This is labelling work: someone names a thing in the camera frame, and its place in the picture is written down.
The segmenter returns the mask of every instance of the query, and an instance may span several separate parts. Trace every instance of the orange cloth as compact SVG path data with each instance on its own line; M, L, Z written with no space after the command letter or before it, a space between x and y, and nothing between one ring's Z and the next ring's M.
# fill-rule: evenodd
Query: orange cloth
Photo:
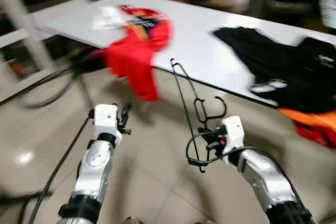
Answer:
M336 110L323 114L306 114L285 108L279 108L279 111L294 121L309 126L328 127L336 132Z

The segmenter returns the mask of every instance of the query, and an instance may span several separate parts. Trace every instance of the black clothing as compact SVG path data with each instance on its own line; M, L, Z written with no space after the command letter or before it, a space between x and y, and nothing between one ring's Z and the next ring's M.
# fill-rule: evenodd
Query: black clothing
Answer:
M214 35L230 45L255 75L250 90L281 107L304 113L336 109L336 50L305 38L298 46L274 42L250 28L221 28Z

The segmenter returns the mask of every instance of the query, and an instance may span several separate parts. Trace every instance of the black wire hanger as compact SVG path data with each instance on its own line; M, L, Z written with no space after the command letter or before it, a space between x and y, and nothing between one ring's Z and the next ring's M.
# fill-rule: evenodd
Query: black wire hanger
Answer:
M181 89L181 86L180 86L180 82L178 81L178 78L177 76L181 76L181 77L184 77L185 79L188 80L192 90L193 90L193 93L195 95L195 99L194 99L194 108L195 108L195 112L196 112L196 115L197 115L197 119L200 123L203 124L203 128L202 127L199 127L198 128L198 131L200 133L208 133L208 134L203 134L204 135L204 139L207 141L208 144L212 144L214 142L217 142L217 139L218 139L218 136L217 134L215 134L215 132L213 132L212 130L210 130L207 126L207 123L209 120L213 120L213 119L220 119L220 118L223 118L226 113L227 113L227 105L226 103L224 102L224 100L218 96L215 96L215 99L219 100L222 104L223 104L223 107L224 107L224 110L223 110L223 113L220 114L220 115L215 115L215 116L208 116L207 112L206 112L206 109L205 109L205 106L204 106L204 103L205 103L205 99L201 99L199 98L199 96L197 95L196 93L196 89L192 83L192 79L189 77L189 75L186 73L184 67L178 63L178 62L175 62L175 59L172 58L170 60L171 62L171 66L172 66L172 69L173 69L173 73L174 73L174 76L175 76L175 80L176 80L176 83L177 83L177 87L179 88L179 92L180 92L180 95L181 95L181 99L182 99L182 103L183 103L183 107L184 107L184 111L185 111L185 115L186 115L186 118L187 118L187 121L188 121L188 125L189 125L189 128L190 128L190 133L192 135L192 139L193 139L193 144L194 144L194 147L195 147L195 153L196 153L196 158L197 160L200 160L199 158L199 154L198 154L198 149L197 149L197 146L196 146L196 142L195 142L195 134L194 134L194 131L193 131L193 128L192 128L192 124L191 124L191 120L190 120L190 116L189 116L189 111L188 111L188 108L186 106L186 103L185 103L185 100L184 100L184 96L183 96L183 93L182 93L182 89ZM182 74L178 74L176 71L175 71L175 68L176 67L179 67L182 71L183 71L183 75ZM205 171L200 167L199 167L199 171L201 173L204 173Z

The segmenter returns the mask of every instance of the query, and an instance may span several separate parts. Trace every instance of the silver robot arm segment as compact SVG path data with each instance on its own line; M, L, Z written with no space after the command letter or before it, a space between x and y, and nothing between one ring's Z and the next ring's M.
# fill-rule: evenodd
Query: silver robot arm segment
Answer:
M113 152L122 141L117 112L116 105L95 107L96 139L91 140L81 161L79 177L69 202L61 206L58 213L62 217L58 224L97 223L112 169Z
M244 147L244 130L238 116L223 119L222 126L226 128L223 154ZM271 224L314 223L310 212L298 203L289 180L274 161L255 150L241 150L223 160L235 165L251 185Z

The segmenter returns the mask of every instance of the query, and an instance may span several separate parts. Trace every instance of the white table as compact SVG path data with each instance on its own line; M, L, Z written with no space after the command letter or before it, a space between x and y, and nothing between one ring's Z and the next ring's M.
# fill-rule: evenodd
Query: white table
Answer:
M312 36L336 45L336 36L303 28L221 12L170 0L98 0L79 7L39 28L54 34L104 48L124 36L121 30L92 30L100 6L132 5L156 9L168 16L173 33L167 48L158 52L152 65L172 72L170 59L181 63L189 76L199 83L275 108L276 103L249 92L253 75L231 47L211 34L216 28L244 26L257 28L266 36L296 45L303 36Z

